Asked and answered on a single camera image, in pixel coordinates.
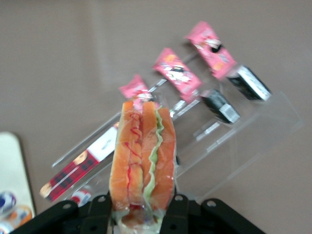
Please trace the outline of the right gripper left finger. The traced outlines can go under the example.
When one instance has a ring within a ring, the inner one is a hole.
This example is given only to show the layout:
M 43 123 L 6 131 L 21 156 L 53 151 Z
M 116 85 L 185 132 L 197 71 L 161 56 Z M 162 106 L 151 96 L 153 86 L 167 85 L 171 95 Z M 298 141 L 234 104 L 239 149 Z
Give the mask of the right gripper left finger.
M 112 202 L 109 194 L 96 196 L 79 207 L 61 201 L 21 225 L 14 234 L 111 234 Z

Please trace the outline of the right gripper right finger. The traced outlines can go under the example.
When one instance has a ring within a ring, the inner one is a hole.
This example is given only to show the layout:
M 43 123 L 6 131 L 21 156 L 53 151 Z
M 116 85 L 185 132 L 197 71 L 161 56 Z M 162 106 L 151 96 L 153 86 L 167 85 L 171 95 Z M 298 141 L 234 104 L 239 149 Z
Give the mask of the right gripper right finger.
M 222 200 L 210 198 L 198 204 L 176 194 L 163 218 L 161 234 L 263 234 L 260 228 Z

